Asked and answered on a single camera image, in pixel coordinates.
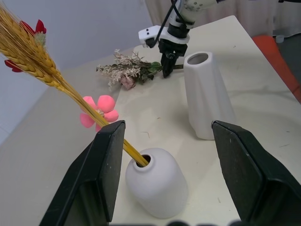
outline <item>flower center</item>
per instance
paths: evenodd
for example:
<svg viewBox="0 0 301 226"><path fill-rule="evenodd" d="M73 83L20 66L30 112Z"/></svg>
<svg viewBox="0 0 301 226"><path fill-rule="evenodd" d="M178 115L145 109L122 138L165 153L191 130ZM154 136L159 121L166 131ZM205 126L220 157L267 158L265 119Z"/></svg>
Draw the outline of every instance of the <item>flower center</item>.
<svg viewBox="0 0 301 226"><path fill-rule="evenodd" d="M34 39L36 40L36 42L38 42L42 46L45 46L45 44L46 44L46 34L44 34L42 32L38 32L34 35Z"/></svg>
<svg viewBox="0 0 301 226"><path fill-rule="evenodd" d="M100 109L97 109L96 110L102 117L104 116L104 113L103 113L103 111L102 110L100 110Z"/></svg>

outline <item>orange chair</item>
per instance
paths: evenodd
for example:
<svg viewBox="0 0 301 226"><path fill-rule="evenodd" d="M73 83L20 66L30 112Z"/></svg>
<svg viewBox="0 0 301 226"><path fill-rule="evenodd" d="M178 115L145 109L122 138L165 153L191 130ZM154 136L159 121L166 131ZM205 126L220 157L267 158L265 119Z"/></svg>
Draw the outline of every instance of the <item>orange chair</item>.
<svg viewBox="0 0 301 226"><path fill-rule="evenodd" d="M252 38L257 47L264 54L266 59L281 77L283 82L296 97L296 99L301 103L301 89L300 84L292 74L291 70L288 68L285 60L282 58L278 46L275 40L271 36L260 35Z"/></svg>

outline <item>white vase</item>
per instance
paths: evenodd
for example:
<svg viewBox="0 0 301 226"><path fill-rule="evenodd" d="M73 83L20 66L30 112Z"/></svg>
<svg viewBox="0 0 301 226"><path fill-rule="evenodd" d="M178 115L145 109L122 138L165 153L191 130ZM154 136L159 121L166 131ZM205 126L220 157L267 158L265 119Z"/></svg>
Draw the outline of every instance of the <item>white vase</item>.
<svg viewBox="0 0 301 226"><path fill-rule="evenodd" d="M184 80L189 122L197 137L214 140L213 120L235 124L236 117L216 60L210 52L185 58Z"/></svg>
<svg viewBox="0 0 301 226"><path fill-rule="evenodd" d="M188 187L182 171L167 151L149 148L140 152L150 160L139 167L134 160L127 166L126 184L135 199L154 217L170 218L186 205Z"/></svg>

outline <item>vase opening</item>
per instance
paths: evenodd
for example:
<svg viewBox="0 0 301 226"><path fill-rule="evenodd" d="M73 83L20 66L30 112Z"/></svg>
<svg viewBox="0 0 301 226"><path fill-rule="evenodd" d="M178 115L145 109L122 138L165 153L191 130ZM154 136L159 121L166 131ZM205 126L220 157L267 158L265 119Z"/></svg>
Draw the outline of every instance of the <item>vase opening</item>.
<svg viewBox="0 0 301 226"><path fill-rule="evenodd" d="M187 60L187 63L190 65L198 65L202 62L205 62L207 59L208 59L207 53L199 53L199 54L196 54L196 55L190 57Z"/></svg>
<svg viewBox="0 0 301 226"><path fill-rule="evenodd" d="M146 160L148 163L151 162L151 157L150 157L148 154L143 154L142 157L145 158L145 160ZM137 162L136 162L136 164L137 164L137 166L140 167L140 168L143 168L143 167L144 167L144 166L138 164Z"/></svg>

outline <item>pink petal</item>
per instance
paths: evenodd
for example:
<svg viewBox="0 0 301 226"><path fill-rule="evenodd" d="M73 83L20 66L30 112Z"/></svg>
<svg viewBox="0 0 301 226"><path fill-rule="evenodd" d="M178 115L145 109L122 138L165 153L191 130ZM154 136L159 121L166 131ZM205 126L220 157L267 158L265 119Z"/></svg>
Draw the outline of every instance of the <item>pink petal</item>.
<svg viewBox="0 0 301 226"><path fill-rule="evenodd" d="M104 113L104 118L108 122L114 122L118 119L118 117L119 117L119 115L118 115L118 112L116 110L113 110L113 111L108 112L108 113Z"/></svg>
<svg viewBox="0 0 301 226"><path fill-rule="evenodd" d="M98 133L101 129L102 129L101 126L99 126L98 124L96 124L96 127L95 127L96 133Z"/></svg>
<svg viewBox="0 0 301 226"><path fill-rule="evenodd" d="M97 109L97 106L96 106L96 104L95 104L95 102L94 102L94 100L93 100L93 98L92 97L90 97L90 96L85 96L85 97L83 97L83 99L84 99L84 101L86 101L93 109Z"/></svg>
<svg viewBox="0 0 301 226"><path fill-rule="evenodd" d="M79 119L81 124L86 127L86 128L90 128L91 126L94 125L94 120L87 114L81 113L79 115Z"/></svg>
<svg viewBox="0 0 301 226"><path fill-rule="evenodd" d="M115 107L115 101L111 96L103 95L100 96L97 102L97 106L103 113L108 113L113 111Z"/></svg>

